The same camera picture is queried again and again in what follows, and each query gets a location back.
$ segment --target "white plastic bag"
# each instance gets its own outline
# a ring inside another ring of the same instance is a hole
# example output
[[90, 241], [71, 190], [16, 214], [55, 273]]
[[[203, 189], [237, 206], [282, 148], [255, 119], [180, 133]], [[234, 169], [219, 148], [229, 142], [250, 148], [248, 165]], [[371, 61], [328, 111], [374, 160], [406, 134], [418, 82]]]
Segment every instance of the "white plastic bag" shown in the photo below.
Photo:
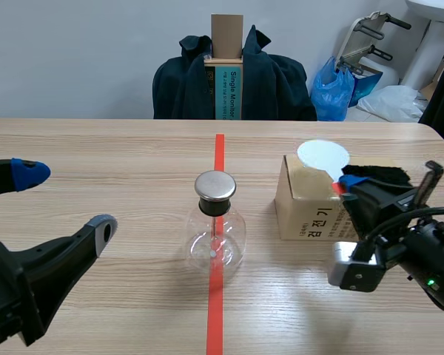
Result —
[[358, 107], [390, 122], [417, 123], [423, 113], [414, 105], [416, 96], [417, 91], [411, 87], [394, 85], [361, 98]]

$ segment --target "white sink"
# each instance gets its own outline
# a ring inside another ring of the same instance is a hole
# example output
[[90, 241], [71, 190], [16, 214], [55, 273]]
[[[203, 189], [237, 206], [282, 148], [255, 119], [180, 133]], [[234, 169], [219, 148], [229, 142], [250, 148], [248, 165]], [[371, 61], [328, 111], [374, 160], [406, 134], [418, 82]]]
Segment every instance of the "white sink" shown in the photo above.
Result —
[[406, 4], [419, 16], [444, 22], [444, 0], [406, 0]]
[[444, 0], [406, 0], [417, 15], [431, 19], [402, 85], [419, 90], [431, 83], [444, 56]]

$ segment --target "floor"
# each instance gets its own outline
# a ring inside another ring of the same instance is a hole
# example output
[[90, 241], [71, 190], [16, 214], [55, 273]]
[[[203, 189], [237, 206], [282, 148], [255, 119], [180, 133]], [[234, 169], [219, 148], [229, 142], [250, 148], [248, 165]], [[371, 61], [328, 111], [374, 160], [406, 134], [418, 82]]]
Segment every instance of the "floor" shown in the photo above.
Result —
[[388, 122], [388, 121], [376, 115], [372, 115], [371, 113], [362, 111], [357, 107], [351, 107], [347, 111], [346, 122]]

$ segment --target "white wall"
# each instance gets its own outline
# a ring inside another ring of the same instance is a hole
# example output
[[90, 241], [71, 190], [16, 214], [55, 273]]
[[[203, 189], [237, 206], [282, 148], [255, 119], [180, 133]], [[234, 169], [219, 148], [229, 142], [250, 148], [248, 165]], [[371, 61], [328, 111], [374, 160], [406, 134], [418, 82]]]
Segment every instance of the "white wall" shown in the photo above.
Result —
[[407, 47], [380, 47], [404, 70], [426, 21], [402, 0], [0, 0], [0, 117], [151, 118], [155, 71], [184, 36], [210, 36], [210, 13], [244, 14], [244, 35], [256, 24], [310, 86], [352, 22], [377, 9], [417, 25], [399, 34]]

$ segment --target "glass flask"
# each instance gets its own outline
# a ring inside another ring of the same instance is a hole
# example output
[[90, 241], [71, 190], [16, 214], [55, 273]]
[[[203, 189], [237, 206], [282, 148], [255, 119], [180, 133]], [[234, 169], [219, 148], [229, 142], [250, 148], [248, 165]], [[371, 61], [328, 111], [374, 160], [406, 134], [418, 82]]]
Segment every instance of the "glass flask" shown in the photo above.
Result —
[[200, 200], [186, 220], [184, 252], [189, 264], [202, 272], [209, 273], [217, 264], [226, 277], [231, 276], [242, 261], [245, 221], [230, 203], [236, 187], [231, 175], [215, 170], [195, 181]]

